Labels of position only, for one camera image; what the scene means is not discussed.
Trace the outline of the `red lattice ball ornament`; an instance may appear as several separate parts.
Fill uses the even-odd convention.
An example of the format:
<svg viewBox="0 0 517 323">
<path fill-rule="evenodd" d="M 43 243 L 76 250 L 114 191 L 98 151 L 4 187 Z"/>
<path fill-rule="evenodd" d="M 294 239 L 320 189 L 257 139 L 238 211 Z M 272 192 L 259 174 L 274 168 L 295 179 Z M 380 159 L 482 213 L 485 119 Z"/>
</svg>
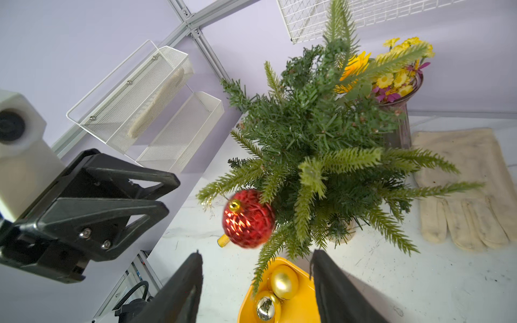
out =
<svg viewBox="0 0 517 323">
<path fill-rule="evenodd" d="M 275 212 L 268 203 L 261 203 L 261 193 L 255 189 L 236 192 L 223 210 L 222 227 L 233 244 L 245 248 L 263 245 L 275 228 Z"/>
</svg>

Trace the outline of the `matte gold ball ornament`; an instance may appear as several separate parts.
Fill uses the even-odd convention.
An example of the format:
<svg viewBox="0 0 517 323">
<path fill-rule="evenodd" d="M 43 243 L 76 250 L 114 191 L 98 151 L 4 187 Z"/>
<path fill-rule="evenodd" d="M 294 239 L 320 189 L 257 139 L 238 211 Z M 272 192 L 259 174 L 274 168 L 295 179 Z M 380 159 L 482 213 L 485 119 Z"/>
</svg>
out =
<svg viewBox="0 0 517 323">
<path fill-rule="evenodd" d="M 270 285 L 273 293 L 283 299 L 293 299 L 299 290 L 298 276 L 290 266 L 280 265 L 273 270 L 270 276 Z"/>
</svg>

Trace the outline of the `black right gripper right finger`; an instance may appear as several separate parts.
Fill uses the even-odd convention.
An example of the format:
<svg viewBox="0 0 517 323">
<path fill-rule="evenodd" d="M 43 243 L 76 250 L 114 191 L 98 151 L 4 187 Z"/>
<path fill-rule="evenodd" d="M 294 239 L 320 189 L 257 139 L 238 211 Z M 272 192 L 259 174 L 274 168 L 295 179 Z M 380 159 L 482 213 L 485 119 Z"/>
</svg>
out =
<svg viewBox="0 0 517 323">
<path fill-rule="evenodd" d="M 324 250 L 310 261 L 321 322 L 386 322 Z"/>
</svg>

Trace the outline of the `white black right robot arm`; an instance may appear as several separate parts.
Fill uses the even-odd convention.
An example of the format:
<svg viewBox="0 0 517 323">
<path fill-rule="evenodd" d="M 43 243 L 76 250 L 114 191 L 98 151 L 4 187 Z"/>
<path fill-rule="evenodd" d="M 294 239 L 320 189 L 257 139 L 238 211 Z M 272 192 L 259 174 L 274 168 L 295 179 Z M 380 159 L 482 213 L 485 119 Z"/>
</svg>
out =
<svg viewBox="0 0 517 323">
<path fill-rule="evenodd" d="M 96 321 L 196 322 L 202 266 L 202 256 L 192 253 L 155 296 L 141 281 Z M 309 272 L 277 258 L 257 282 L 245 296 L 239 322 L 386 322 L 323 250 L 312 253 Z"/>
</svg>

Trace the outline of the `shiny silver ball ornament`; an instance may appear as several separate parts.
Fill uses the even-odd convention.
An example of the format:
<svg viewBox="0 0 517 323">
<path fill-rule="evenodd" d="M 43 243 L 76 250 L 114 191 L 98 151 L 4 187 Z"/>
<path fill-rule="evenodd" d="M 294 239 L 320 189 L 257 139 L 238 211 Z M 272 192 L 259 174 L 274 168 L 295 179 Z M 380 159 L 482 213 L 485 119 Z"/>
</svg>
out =
<svg viewBox="0 0 517 323">
<path fill-rule="evenodd" d="M 270 291 L 257 293 L 254 301 L 254 314 L 257 322 L 278 323 L 281 318 L 281 301 Z"/>
</svg>

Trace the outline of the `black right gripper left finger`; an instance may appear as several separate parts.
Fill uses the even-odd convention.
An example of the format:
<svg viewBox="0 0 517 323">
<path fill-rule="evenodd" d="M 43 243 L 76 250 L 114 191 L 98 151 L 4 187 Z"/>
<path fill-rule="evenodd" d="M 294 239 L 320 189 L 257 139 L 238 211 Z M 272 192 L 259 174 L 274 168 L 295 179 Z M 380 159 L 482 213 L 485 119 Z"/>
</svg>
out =
<svg viewBox="0 0 517 323">
<path fill-rule="evenodd" d="M 202 255 L 192 253 L 132 321 L 195 323 L 203 287 L 202 266 Z"/>
</svg>

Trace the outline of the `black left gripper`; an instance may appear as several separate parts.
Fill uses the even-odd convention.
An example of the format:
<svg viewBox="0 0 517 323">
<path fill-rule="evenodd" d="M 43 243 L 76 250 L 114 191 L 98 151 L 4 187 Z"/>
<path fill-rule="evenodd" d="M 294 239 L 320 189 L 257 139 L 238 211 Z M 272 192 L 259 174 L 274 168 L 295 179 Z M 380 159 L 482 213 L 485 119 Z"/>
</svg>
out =
<svg viewBox="0 0 517 323">
<path fill-rule="evenodd" d="M 169 210 L 173 173 L 83 151 L 15 222 L 1 217 L 1 264 L 62 283 L 118 258 Z"/>
</svg>

